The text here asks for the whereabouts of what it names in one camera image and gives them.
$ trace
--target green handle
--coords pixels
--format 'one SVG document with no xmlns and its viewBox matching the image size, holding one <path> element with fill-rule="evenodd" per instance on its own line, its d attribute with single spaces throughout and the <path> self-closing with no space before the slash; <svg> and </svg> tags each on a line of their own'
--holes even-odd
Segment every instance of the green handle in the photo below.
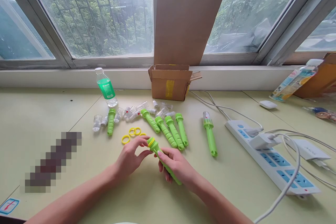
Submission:
<svg viewBox="0 0 336 224">
<path fill-rule="evenodd" d="M 153 118 L 151 118 L 151 115 L 149 114 L 149 112 L 146 109 L 142 109 L 141 110 L 141 114 L 147 120 L 147 122 L 149 123 L 149 125 L 152 126 L 153 130 L 156 133 L 160 133 L 159 126 L 154 122 Z"/>
<path fill-rule="evenodd" d="M 217 157 L 218 156 L 217 147 L 216 147 L 214 133 L 212 132 L 213 127 L 214 126 L 210 124 L 204 125 L 204 128 L 206 129 L 206 135 L 208 137 L 208 144 L 209 144 L 211 155 L 214 157 Z"/>
<path fill-rule="evenodd" d="M 116 110 L 114 108 L 111 108 L 108 112 L 108 123 L 107 123 L 107 134 L 109 136 L 112 136 L 113 134 L 113 126 L 114 126 L 114 116 L 116 114 Z"/>
<path fill-rule="evenodd" d="M 180 151 L 183 151 L 183 150 L 184 150 L 184 145 L 183 145 L 183 143 L 182 143 L 182 140 L 181 140 L 181 138 L 180 138 L 179 133 L 177 132 L 177 129 L 175 128 L 175 124 L 174 124 L 174 121 L 173 121 L 172 117 L 167 116 L 167 117 L 165 118 L 165 120 L 166 120 L 166 123 L 167 123 L 167 125 L 168 125 L 170 131 L 171 131 L 171 134 L 173 135 L 173 137 L 174 137 L 174 139 L 175 139 L 175 142 L 176 142 L 176 144 L 177 144 L 178 149 L 179 149 Z"/>
<path fill-rule="evenodd" d="M 153 140 L 153 138 L 148 139 L 148 140 L 147 140 L 148 144 L 149 144 L 152 140 Z M 158 157 L 159 160 L 161 161 L 163 167 L 166 168 L 167 172 L 171 175 L 171 177 L 175 180 L 175 182 L 176 182 L 179 186 L 182 185 L 182 182 L 181 182 L 180 180 L 178 180 L 178 178 L 175 176 L 175 174 L 174 174 L 173 171 L 169 168 L 169 166 L 166 165 L 166 164 L 160 159 L 160 157 L 159 157 L 159 155 L 158 155 L 158 151 L 161 151 L 162 153 L 163 153 L 163 151 L 159 148 L 159 144 L 158 144 L 158 142 L 156 142 L 156 141 L 154 140 L 154 142 L 150 145 L 149 149 L 150 149 L 151 151 L 153 151 L 153 152 L 157 155 L 157 157 Z"/>
<path fill-rule="evenodd" d="M 188 138 L 187 138 L 187 134 L 186 131 L 184 129 L 184 125 L 183 125 L 183 117 L 181 115 L 181 113 L 177 113 L 175 115 L 175 119 L 177 121 L 178 124 L 178 128 L 180 129 L 180 134 L 181 134 L 181 139 L 182 139 L 182 143 L 185 147 L 187 147 L 189 145 L 188 142 Z"/>
<path fill-rule="evenodd" d="M 164 133 L 164 135 L 166 136 L 168 142 L 170 143 L 170 145 L 173 148 L 177 147 L 177 144 L 173 138 L 173 136 L 171 135 L 171 133 L 169 132 L 169 129 L 167 129 L 167 127 L 165 126 L 163 120 L 161 117 L 156 117 L 155 118 L 155 122 L 157 123 L 157 125 L 161 128 L 162 132 Z"/>
</svg>

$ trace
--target right hand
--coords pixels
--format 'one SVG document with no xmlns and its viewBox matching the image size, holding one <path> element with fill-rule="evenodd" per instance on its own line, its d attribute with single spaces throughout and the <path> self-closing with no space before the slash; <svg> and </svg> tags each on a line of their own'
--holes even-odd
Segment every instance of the right hand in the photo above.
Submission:
<svg viewBox="0 0 336 224">
<path fill-rule="evenodd" d="M 178 149 L 161 148 L 163 152 L 158 152 L 159 158 L 173 171 L 175 176 L 186 186 L 191 188 L 199 173 L 188 163 Z M 163 167 L 159 160 L 159 171 L 164 173 L 166 181 L 172 183 L 173 178 Z"/>
</svg>

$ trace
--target yellow rubber band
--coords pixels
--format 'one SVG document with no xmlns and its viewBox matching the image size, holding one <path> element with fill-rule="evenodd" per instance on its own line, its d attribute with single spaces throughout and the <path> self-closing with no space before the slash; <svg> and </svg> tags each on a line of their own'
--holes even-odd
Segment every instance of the yellow rubber band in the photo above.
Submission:
<svg viewBox="0 0 336 224">
<path fill-rule="evenodd" d="M 122 137 L 122 139 L 121 139 L 121 142 L 122 142 L 123 144 L 127 144 L 130 140 L 131 140 L 131 138 L 130 138 L 129 135 L 124 135 L 124 136 Z"/>
<path fill-rule="evenodd" d="M 141 129 L 139 128 L 139 127 L 137 127 L 137 128 L 135 128 L 135 130 L 134 130 L 134 135 L 140 135 L 141 134 Z"/>
<path fill-rule="evenodd" d="M 129 133 L 129 135 L 130 135 L 131 137 L 134 137 L 134 136 L 135 136 L 135 128 L 130 128 L 129 131 L 128 131 L 128 133 Z"/>
</svg>

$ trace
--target window frame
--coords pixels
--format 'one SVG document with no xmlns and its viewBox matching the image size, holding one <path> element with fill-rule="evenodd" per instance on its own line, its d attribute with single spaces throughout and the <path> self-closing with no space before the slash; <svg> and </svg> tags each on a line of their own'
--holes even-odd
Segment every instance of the window frame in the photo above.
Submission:
<svg viewBox="0 0 336 224">
<path fill-rule="evenodd" d="M 56 59 L 5 61 L 0 58 L 0 69 L 124 68 L 148 67 L 154 63 L 153 54 L 73 59 L 40 0 L 16 1 Z M 156 4 L 159 1 L 153 0 L 154 40 Z M 199 65 L 282 65 L 295 56 L 297 47 L 335 6 L 336 0 L 290 0 L 258 52 L 205 53 Z"/>
</svg>

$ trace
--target cardboard box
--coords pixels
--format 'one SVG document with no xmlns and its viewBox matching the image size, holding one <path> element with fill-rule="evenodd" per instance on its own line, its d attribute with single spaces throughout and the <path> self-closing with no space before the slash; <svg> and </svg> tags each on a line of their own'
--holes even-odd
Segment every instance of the cardboard box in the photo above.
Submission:
<svg viewBox="0 0 336 224">
<path fill-rule="evenodd" d="M 336 92 L 336 53 L 329 53 L 318 67 L 318 72 L 294 94 L 301 98 L 321 97 Z"/>
<path fill-rule="evenodd" d="M 153 98 L 177 101 L 184 101 L 190 83 L 202 78 L 200 72 L 189 71 L 189 65 L 152 65 L 148 74 Z"/>
</svg>

